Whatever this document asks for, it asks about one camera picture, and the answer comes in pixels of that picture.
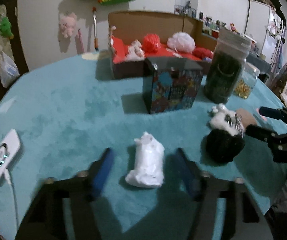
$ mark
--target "jar lid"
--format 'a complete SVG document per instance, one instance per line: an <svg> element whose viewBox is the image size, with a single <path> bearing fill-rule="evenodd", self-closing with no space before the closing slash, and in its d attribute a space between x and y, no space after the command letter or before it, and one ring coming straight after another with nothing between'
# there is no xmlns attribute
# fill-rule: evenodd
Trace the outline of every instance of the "jar lid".
<svg viewBox="0 0 287 240"><path fill-rule="evenodd" d="M241 36L238 33L233 33L225 28L220 29L219 39L235 44L236 46L241 45L247 50L250 49L251 44L252 44L252 41L249 38L245 36Z"/></svg>
<svg viewBox="0 0 287 240"><path fill-rule="evenodd" d="M259 75L260 75L260 69L257 68L256 66L250 64L249 62L246 62L245 68L247 68L247 70L251 70L252 73L254 73L256 77L259 77Z"/></svg>

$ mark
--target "panda plush toy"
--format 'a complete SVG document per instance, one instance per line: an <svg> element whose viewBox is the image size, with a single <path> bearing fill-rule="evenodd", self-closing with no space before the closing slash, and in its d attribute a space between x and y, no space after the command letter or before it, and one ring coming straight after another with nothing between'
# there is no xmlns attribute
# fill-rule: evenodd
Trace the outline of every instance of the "panda plush toy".
<svg viewBox="0 0 287 240"><path fill-rule="evenodd" d="M245 147L243 139L248 125L257 125L256 119L248 111L227 109L224 104L212 108L214 117L210 121L213 130L206 139L206 151L217 163L232 162Z"/></svg>

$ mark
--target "pink stick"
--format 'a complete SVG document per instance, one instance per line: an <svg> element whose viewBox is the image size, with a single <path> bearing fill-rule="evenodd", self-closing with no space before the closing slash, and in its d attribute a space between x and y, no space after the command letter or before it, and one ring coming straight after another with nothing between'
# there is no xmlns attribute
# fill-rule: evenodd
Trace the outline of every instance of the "pink stick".
<svg viewBox="0 0 287 240"><path fill-rule="evenodd" d="M82 43L82 32L80 31L80 29L78 29L78 36L79 36L80 46L82 48L82 53L85 53L85 49Z"/></svg>

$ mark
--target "white cable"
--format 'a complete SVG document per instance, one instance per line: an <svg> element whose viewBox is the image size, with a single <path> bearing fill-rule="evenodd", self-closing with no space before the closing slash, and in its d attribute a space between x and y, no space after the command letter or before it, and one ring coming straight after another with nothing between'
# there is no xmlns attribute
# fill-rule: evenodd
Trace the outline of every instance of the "white cable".
<svg viewBox="0 0 287 240"><path fill-rule="evenodd" d="M11 192L11 194L12 194L12 198L13 198L13 201L14 201L15 229L16 229L16 233L17 233L17 231L18 231L18 220L17 220L16 200L15 200L14 189L13 189L13 187L12 187L11 178L10 178L10 174L9 174L8 169L5 169L4 175L5 175L6 181L7 181L8 185L9 185L10 192Z"/></svg>

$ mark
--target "glass jar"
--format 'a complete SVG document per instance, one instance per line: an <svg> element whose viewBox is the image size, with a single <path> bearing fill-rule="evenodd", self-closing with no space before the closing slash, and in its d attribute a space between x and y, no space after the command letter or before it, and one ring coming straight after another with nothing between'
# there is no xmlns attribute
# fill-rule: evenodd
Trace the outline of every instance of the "glass jar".
<svg viewBox="0 0 287 240"><path fill-rule="evenodd" d="M246 62L241 78L236 85L235 93L241 98L247 99L257 83L259 74L260 70L258 68Z"/></svg>
<svg viewBox="0 0 287 240"><path fill-rule="evenodd" d="M204 94L208 99L217 104L228 102L243 71L250 47L250 39L220 29L205 83Z"/></svg>

